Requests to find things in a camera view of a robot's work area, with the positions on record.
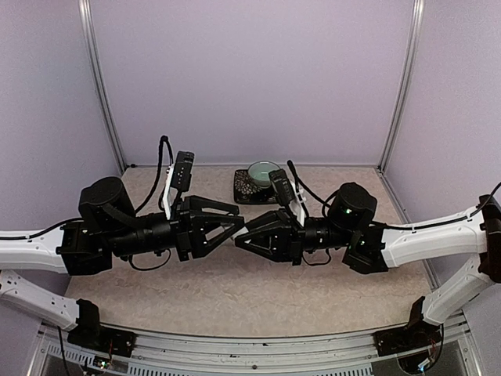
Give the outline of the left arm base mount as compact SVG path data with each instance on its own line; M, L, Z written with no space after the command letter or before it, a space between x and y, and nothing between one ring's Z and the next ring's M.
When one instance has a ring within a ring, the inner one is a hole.
M131 331L105 327L100 322L99 308L94 303L78 299L76 327L68 331L67 341L86 349L111 356L130 358L136 334Z

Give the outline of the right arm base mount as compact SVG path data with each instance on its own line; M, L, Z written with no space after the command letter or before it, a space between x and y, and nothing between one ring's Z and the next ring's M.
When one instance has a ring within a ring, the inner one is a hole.
M442 326L424 321L422 313L425 297L416 300L409 321L401 327L376 331L373 334L378 356L388 356L419 349L443 339Z

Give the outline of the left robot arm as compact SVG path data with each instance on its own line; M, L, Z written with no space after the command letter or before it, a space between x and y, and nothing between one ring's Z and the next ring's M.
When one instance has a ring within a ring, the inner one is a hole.
M237 206L204 197L176 197L163 211L139 215L119 178L103 178L81 191L79 217L37 233L1 234L1 299L68 333L92 348L110 340L98 307L84 299L54 295L19 274L43 270L91 276L112 268L115 258L132 263L152 253L180 260L202 258L244 226Z

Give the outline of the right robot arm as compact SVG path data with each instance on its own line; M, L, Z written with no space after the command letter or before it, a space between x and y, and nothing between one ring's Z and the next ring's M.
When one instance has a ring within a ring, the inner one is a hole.
M342 262L357 273L386 273L407 263L456 254L470 257L436 291L413 303L401 342L416 348L456 310L500 282L500 205L492 193L477 205L431 221L388 225L374 221L377 199L344 183L320 217L290 206L268 211L235 237L238 248L273 262L300 264L306 253L344 249Z

